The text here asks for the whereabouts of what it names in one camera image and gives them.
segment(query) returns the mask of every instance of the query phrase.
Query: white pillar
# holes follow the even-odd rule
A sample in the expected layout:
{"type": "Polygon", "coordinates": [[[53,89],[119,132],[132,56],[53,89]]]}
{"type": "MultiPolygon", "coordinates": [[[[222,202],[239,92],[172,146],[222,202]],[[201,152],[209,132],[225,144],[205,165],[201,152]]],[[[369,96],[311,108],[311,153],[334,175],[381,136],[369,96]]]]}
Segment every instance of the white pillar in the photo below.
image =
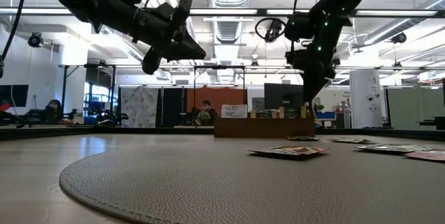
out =
{"type": "MultiPolygon", "coordinates": [[[[69,44],[61,45],[59,49],[61,65],[84,65],[88,60],[88,46],[82,42],[73,40],[69,44]]],[[[64,68],[59,68],[57,72],[56,99],[62,102],[64,68]]],[[[67,78],[65,90],[65,113],[72,109],[83,111],[83,95],[86,81],[86,69],[78,68],[67,78]]]]}
{"type": "Polygon", "coordinates": [[[382,126],[382,103],[378,70],[354,70],[350,73],[352,126],[382,126]]]}

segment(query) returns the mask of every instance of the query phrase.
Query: ceiling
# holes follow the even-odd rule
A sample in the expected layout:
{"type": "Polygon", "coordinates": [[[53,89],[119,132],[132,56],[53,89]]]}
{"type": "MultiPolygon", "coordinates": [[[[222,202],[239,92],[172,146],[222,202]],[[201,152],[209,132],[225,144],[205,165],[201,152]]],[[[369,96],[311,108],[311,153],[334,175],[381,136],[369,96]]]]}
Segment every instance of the ceiling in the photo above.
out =
{"type": "MultiPolygon", "coordinates": [[[[12,7],[16,7],[19,0],[12,0],[12,7]]],[[[318,0],[298,0],[299,8],[311,8],[318,0]]],[[[359,9],[415,9],[419,8],[428,0],[363,0],[358,6],[359,9]]],[[[250,0],[252,8],[290,8],[293,0],[250,0]]],[[[11,6],[11,0],[0,0],[0,7],[11,6]]],[[[25,7],[60,7],[58,0],[25,0],[25,7]]],[[[210,0],[193,0],[194,8],[204,8],[211,6],[210,0]]],[[[281,37],[274,43],[266,44],[257,35],[254,34],[254,26],[261,18],[247,17],[251,22],[244,22],[242,34],[237,53],[237,61],[233,64],[249,65],[252,55],[257,54],[260,65],[285,65],[284,53],[289,49],[290,42],[281,37]]],[[[2,23],[9,23],[9,17],[3,17],[2,23]]],[[[344,28],[341,35],[341,42],[338,46],[338,56],[342,60],[342,65],[349,65],[349,58],[353,55],[355,49],[350,47],[351,44],[357,43],[360,37],[385,28],[394,19],[388,18],[355,18],[353,20],[354,27],[344,28]]],[[[196,33],[196,40],[204,48],[207,53],[206,60],[217,61],[214,53],[215,38],[211,22],[205,22],[204,17],[192,17],[193,28],[196,33]]],[[[59,44],[65,44],[72,38],[81,39],[91,46],[89,58],[105,59],[109,63],[128,64],[134,63],[121,48],[116,47],[115,42],[110,41],[104,35],[92,33],[89,24],[78,21],[75,17],[57,17],[57,16],[24,16],[21,18],[21,26],[19,30],[26,34],[33,32],[35,29],[45,29],[43,33],[45,40],[53,40],[59,44]]],[[[392,43],[381,42],[374,46],[379,53],[380,64],[391,66],[394,59],[405,59],[406,65],[424,66],[431,63],[439,63],[444,59],[445,54],[440,47],[445,36],[445,19],[428,19],[416,26],[405,31],[408,41],[402,45],[393,46],[392,43]]],[[[144,54],[149,46],[143,42],[139,42],[134,46],[138,51],[144,54]]],[[[416,74],[416,72],[407,72],[405,74],[416,74]]]]}

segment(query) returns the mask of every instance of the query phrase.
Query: computer monitor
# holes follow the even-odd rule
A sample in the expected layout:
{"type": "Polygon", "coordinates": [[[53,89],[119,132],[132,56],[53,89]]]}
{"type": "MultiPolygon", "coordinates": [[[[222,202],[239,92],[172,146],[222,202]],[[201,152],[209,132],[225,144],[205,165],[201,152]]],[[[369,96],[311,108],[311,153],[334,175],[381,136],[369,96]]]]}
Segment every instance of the computer monitor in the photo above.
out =
{"type": "Polygon", "coordinates": [[[304,106],[303,86],[290,84],[264,84],[265,109],[299,109],[304,106]]]}

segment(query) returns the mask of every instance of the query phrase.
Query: woman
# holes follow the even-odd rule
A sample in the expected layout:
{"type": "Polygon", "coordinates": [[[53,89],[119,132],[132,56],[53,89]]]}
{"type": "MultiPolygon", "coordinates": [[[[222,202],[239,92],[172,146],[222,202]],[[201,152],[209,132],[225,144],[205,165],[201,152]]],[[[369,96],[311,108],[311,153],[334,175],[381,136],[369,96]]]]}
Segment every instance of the woman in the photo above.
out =
{"type": "Polygon", "coordinates": [[[47,124],[74,124],[73,120],[63,119],[62,105],[57,99],[48,103],[47,112],[47,119],[45,120],[47,124]]]}

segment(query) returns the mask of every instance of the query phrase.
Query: camera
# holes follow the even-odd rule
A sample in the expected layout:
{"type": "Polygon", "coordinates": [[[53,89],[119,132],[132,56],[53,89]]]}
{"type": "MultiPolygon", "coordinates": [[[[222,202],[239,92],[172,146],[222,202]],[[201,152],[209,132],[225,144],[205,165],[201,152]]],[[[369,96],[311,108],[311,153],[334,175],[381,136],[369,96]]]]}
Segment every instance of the camera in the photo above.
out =
{"type": "Polygon", "coordinates": [[[43,47],[42,33],[33,33],[28,40],[28,45],[35,48],[43,47]]]}

